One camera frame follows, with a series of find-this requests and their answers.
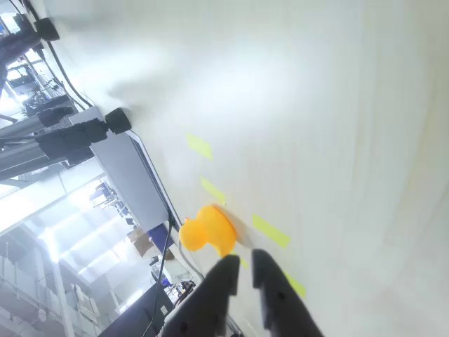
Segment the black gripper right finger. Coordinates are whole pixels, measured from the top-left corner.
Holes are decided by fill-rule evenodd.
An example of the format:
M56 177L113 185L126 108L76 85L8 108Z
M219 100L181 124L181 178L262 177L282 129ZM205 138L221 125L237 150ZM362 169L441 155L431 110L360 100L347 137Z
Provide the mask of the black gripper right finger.
M262 323L271 336L323 334L280 266L262 249L252 250L253 288L260 292Z

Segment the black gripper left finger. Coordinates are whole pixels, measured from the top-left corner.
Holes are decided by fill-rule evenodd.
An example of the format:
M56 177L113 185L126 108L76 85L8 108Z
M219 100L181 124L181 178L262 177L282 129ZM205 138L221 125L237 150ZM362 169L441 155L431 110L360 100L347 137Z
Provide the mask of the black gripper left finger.
M224 336L229 297L237 294L240 259L219 260L205 279L175 309L164 324L162 336Z

